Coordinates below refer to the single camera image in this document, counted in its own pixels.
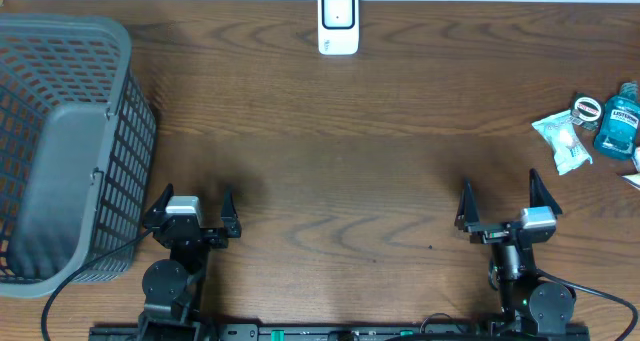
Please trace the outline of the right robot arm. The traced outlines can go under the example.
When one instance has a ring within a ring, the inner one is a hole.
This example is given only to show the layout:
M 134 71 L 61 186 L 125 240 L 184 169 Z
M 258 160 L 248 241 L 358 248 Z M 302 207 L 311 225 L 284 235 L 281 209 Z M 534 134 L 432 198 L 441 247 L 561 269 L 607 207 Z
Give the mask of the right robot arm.
M 562 209 L 542 182 L 529 171 L 529 206 L 515 220 L 483 223 L 471 182 L 466 179 L 455 226 L 472 243 L 491 247 L 488 279 L 498 292 L 502 314 L 487 322 L 492 336 L 553 337 L 566 333 L 574 311 L 575 293 L 557 282 L 543 281 L 533 246 L 555 233 Z

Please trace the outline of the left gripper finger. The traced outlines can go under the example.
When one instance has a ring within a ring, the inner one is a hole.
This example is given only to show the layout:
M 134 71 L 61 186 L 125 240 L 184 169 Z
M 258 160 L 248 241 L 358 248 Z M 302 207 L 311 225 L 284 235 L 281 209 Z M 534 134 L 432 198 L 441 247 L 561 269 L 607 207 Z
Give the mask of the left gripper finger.
M 233 194 L 230 188 L 224 192 L 224 199 L 221 208 L 220 218 L 228 238 L 240 238 L 242 226 L 233 201 Z
M 174 188 L 171 183 L 169 183 L 161 193 L 161 195 L 156 199 L 156 201 L 152 204 L 149 209 L 150 216 L 163 215 L 166 211 L 166 207 L 174 195 Z

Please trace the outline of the small green box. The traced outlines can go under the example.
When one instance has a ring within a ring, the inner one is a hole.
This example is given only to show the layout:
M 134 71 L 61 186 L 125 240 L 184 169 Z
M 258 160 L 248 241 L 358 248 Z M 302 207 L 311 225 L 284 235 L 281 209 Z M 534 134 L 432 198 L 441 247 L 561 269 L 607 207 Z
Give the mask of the small green box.
M 576 93 L 570 107 L 571 121 L 588 131 L 596 131 L 603 119 L 602 104 L 583 93 Z

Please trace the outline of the orange snack bag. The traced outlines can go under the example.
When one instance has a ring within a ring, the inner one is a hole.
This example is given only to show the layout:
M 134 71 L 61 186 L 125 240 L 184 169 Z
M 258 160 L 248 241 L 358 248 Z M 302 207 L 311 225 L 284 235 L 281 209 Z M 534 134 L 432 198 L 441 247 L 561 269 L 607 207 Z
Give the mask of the orange snack bag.
M 634 153 L 631 158 L 636 172 L 634 174 L 623 175 L 622 178 L 631 186 L 640 189 L 640 147 L 637 147 L 634 150 Z

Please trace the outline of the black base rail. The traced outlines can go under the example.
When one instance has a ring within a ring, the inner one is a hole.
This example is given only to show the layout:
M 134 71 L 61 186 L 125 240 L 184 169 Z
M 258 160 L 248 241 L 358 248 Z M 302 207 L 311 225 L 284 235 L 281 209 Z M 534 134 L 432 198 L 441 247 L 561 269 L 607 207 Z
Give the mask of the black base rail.
M 98 326 L 89 330 L 90 341 L 209 340 L 209 341 L 384 341 L 384 340 L 531 340 L 533 337 L 508 331 L 491 334 L 470 325 L 445 323 L 422 327 L 403 326 L 259 326 L 221 324 L 209 327 Z

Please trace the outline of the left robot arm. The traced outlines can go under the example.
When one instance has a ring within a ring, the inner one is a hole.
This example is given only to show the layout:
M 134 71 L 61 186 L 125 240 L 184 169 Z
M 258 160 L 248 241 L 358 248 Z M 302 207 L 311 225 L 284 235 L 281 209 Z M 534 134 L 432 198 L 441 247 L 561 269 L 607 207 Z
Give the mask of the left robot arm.
M 200 316 L 209 253 L 242 234 L 232 192 L 224 192 L 220 227 L 201 225 L 200 200 L 176 196 L 171 184 L 146 211 L 143 226 L 170 251 L 145 272 L 137 340 L 204 340 L 215 327 Z

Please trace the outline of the teal wet wipes pack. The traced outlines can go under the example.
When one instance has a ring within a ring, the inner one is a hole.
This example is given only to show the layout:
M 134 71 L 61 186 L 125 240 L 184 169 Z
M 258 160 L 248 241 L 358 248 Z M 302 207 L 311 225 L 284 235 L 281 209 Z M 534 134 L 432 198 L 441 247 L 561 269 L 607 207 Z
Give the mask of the teal wet wipes pack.
M 579 140 L 572 122 L 571 112 L 562 111 L 532 123 L 532 127 L 552 148 L 559 175 L 565 175 L 593 158 Z

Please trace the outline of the teal mouthwash bottle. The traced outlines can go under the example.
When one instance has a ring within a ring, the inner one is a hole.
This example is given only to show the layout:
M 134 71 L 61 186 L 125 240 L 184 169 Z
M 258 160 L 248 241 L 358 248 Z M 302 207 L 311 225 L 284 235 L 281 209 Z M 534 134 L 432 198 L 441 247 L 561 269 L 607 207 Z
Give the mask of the teal mouthwash bottle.
M 639 128 L 639 85 L 626 82 L 605 103 L 600 130 L 594 147 L 600 153 L 618 160 L 628 160 L 635 150 Z

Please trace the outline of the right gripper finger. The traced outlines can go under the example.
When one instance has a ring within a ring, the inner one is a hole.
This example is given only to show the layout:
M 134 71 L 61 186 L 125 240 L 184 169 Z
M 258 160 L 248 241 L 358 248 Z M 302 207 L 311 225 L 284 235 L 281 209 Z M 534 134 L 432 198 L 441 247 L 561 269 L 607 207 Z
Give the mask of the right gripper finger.
M 562 215 L 563 210 L 544 185 L 536 169 L 529 170 L 530 207 L 549 207 L 555 216 Z
M 471 182 L 465 178 L 454 225 L 461 231 L 475 231 L 479 224 L 479 212 Z

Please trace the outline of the white barcode scanner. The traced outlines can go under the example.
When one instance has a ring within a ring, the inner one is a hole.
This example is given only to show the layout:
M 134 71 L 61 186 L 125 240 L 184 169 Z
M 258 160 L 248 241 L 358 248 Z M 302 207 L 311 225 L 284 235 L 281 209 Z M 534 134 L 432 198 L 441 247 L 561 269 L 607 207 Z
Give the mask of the white barcode scanner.
M 360 41 L 359 0 L 317 0 L 318 51 L 325 56 L 355 54 Z

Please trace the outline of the grey plastic basket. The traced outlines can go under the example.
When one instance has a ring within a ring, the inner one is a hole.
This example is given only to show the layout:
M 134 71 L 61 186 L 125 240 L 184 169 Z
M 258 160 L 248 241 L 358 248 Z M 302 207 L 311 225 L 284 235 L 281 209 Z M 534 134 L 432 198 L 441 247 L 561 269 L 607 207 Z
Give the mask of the grey plastic basket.
M 157 135 L 126 29 L 106 17 L 1 18 L 1 293 L 133 262 Z

